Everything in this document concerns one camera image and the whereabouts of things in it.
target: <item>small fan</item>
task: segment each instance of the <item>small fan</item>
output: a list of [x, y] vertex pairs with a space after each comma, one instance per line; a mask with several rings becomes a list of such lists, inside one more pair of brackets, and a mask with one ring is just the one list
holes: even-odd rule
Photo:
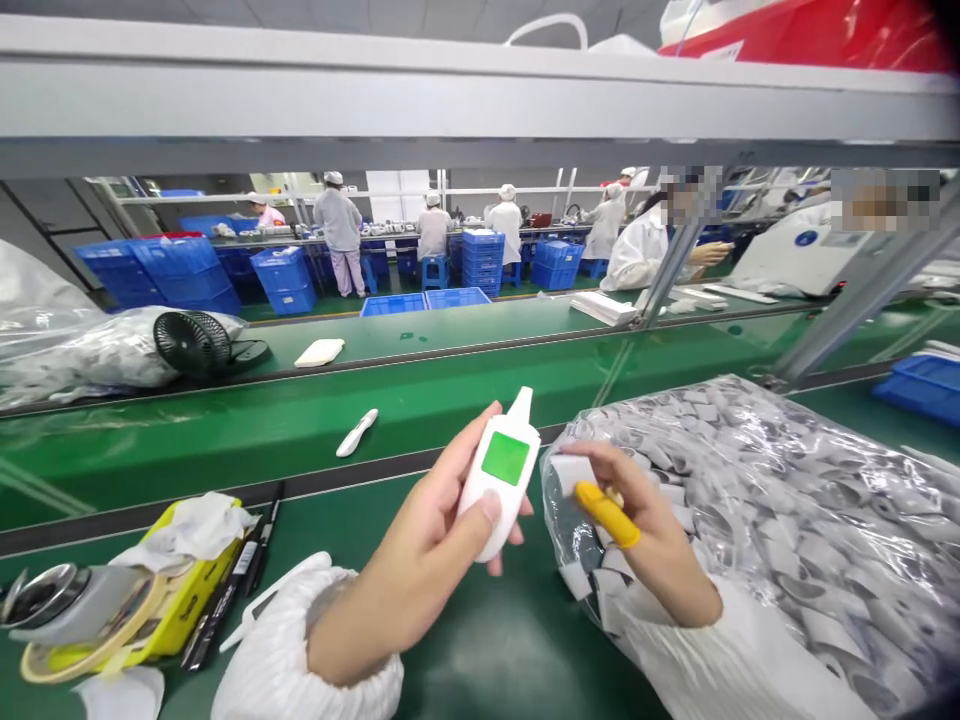
[[232, 342], [223, 325], [203, 312], [165, 312], [153, 324], [157, 352], [174, 370], [197, 380], [246, 372], [273, 353], [263, 340]]

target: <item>green table surface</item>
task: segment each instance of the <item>green table surface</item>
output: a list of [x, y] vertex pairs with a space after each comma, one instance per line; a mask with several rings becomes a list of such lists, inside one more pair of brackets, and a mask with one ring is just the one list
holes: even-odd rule
[[[900, 411], [870, 395], [859, 382], [794, 395], [793, 399], [854, 430], [891, 444], [907, 443], [958, 460], [954, 431]], [[459, 427], [444, 428], [449, 438]], [[326, 550], [334, 562], [361, 568], [376, 548], [415, 482], [393, 478], [283, 503], [263, 587], [307, 555]], [[474, 567], [424, 640], [403, 657], [406, 667], [398, 718], [668, 718], [644, 676], [573, 602], [556, 572], [553, 548], [539, 517], [539, 476], [529, 495], [538, 516], [524, 521], [526, 542], [509, 547], [499, 579]], [[103, 563], [136, 542], [129, 533], [28, 556], [0, 560], [0, 577], [72, 561]], [[226, 626], [239, 622], [238, 603]], [[82, 718], [69, 685], [42, 687], [19, 678], [22, 646], [0, 640], [0, 696], [4, 717]], [[159, 667], [166, 678], [161, 718], [209, 717], [217, 685], [229, 661], [218, 657], [188, 676], [177, 660]]]
[[[541, 427], [721, 373], [757, 377], [809, 318], [664, 328], [0, 420], [0, 529], [68, 516], [38, 499], [49, 487], [96, 512], [439, 447], [450, 427], [522, 385], [534, 389]], [[957, 343], [960, 315], [901, 303], [826, 367], [869, 362], [894, 344], [909, 352], [927, 337]], [[377, 424], [353, 456], [336, 458], [371, 408]]]

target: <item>person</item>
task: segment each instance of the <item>person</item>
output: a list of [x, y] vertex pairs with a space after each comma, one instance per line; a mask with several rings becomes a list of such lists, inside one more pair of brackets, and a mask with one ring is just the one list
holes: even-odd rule
[[330, 250], [333, 274], [341, 297], [350, 295], [350, 278], [361, 298], [367, 296], [363, 271], [360, 268], [360, 225], [363, 218], [357, 206], [343, 194], [343, 175], [336, 171], [323, 174], [326, 186], [313, 205], [313, 221], [323, 228], [323, 237]]
[[431, 190], [427, 193], [427, 209], [417, 219], [417, 262], [432, 255], [447, 254], [447, 233], [453, 228], [450, 213], [440, 207], [440, 193]]
[[[212, 720], [393, 717], [403, 684], [400, 653], [444, 612], [499, 519], [493, 491], [460, 517], [456, 510], [484, 427], [500, 412], [494, 402], [444, 449], [359, 575], [337, 567], [304, 571], [280, 589], [231, 659]], [[577, 442], [562, 452], [588, 458], [601, 487], [623, 498], [623, 511], [613, 510], [619, 517], [611, 519], [607, 507], [594, 522], [613, 531], [614, 521], [620, 528], [626, 521], [639, 530], [624, 556], [650, 601], [627, 608], [624, 637], [674, 720], [875, 720], [771, 608], [701, 569], [670, 501], [622, 450]], [[520, 515], [532, 514], [524, 498]], [[523, 540], [514, 525], [509, 543]], [[501, 555], [487, 570], [503, 574]]]
[[582, 222], [593, 223], [583, 249], [584, 260], [610, 259], [613, 244], [620, 234], [620, 223], [627, 215], [623, 193], [623, 185], [620, 183], [607, 185], [603, 191], [603, 202], [597, 205], [595, 210], [581, 214]]
[[[668, 177], [661, 189], [647, 199], [640, 214], [614, 243], [607, 275], [600, 281], [601, 290], [649, 287], [667, 254], [672, 232], [667, 219], [687, 220], [698, 186], [697, 176], [689, 176], [682, 182], [674, 182]], [[690, 279], [704, 267], [717, 265], [732, 247], [729, 243], [708, 243], [694, 248], [687, 258], [687, 269], [681, 280]]]
[[[258, 194], [259, 193], [255, 192], [247, 193], [247, 195]], [[253, 208], [253, 211], [260, 216], [260, 219], [257, 221], [257, 227], [273, 227], [275, 225], [287, 224], [287, 219], [283, 216], [283, 213], [272, 205], [260, 202], [259, 200], [251, 200], [250, 206]]]
[[514, 202], [517, 189], [509, 183], [500, 188], [500, 204], [484, 212], [483, 224], [494, 232], [503, 233], [503, 264], [520, 262], [520, 224], [523, 216]]

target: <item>white cloth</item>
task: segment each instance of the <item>white cloth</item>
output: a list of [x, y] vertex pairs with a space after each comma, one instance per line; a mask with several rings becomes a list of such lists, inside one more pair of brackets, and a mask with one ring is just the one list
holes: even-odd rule
[[94, 675], [73, 692], [83, 700], [87, 720], [157, 720], [164, 687], [162, 672], [135, 666]]
[[453, 227], [450, 213], [438, 207], [424, 210], [417, 220], [417, 232], [420, 233], [420, 242], [417, 243], [417, 262], [431, 255], [447, 254], [447, 233]]
[[[663, 203], [657, 203], [624, 228], [613, 245], [607, 275], [600, 289], [634, 290], [649, 287], [667, 254], [669, 236], [663, 222]], [[687, 267], [680, 279], [688, 279], [698, 268]]]
[[520, 224], [523, 216], [515, 202], [504, 201], [484, 213], [483, 224], [504, 234], [503, 264], [520, 262]]
[[313, 221], [323, 228], [323, 238], [331, 250], [349, 252], [360, 249], [363, 217], [350, 198], [339, 190], [327, 188], [317, 196]]
[[186, 569], [190, 562], [216, 560], [256, 520], [234, 498], [220, 493], [189, 498], [177, 505], [173, 520], [150, 537], [124, 550], [111, 565], [142, 566], [151, 572]]
[[273, 227], [278, 223], [280, 225], [286, 225], [287, 219], [283, 216], [283, 213], [275, 207], [267, 205], [263, 208], [263, 212], [260, 213], [260, 219], [257, 220], [257, 227]]
[[330, 251], [330, 264], [333, 265], [333, 274], [337, 278], [337, 290], [343, 297], [352, 290], [357, 291], [360, 297], [366, 297], [367, 285], [363, 280], [363, 268], [360, 266], [360, 251], [350, 252]]
[[583, 222], [593, 223], [583, 249], [584, 260], [610, 259], [613, 245], [620, 234], [620, 223], [626, 216], [627, 206], [622, 194], [614, 200], [605, 200], [595, 210], [580, 216]]
[[674, 626], [652, 596], [636, 601], [633, 587], [615, 598], [624, 636], [673, 720], [876, 720], [772, 609], [710, 579], [723, 616], [709, 628]]
[[307, 669], [305, 638], [356, 577], [334, 567], [290, 578], [241, 643], [217, 688], [211, 720], [388, 720], [397, 711], [403, 664], [392, 655], [373, 677], [336, 688]]

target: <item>electronic device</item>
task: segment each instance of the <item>electronic device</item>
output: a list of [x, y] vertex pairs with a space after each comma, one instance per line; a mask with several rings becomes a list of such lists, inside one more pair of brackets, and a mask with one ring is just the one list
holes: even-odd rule
[[527, 492], [540, 451], [540, 433], [530, 424], [532, 400], [533, 390], [522, 387], [506, 415], [495, 415], [487, 421], [470, 465], [457, 516], [463, 515], [487, 490], [500, 496], [500, 519], [477, 562], [488, 562], [500, 552]]
[[816, 297], [833, 293], [856, 274], [856, 263], [879, 250], [872, 232], [841, 232], [823, 225], [790, 225], [757, 235], [728, 282], [766, 280]]

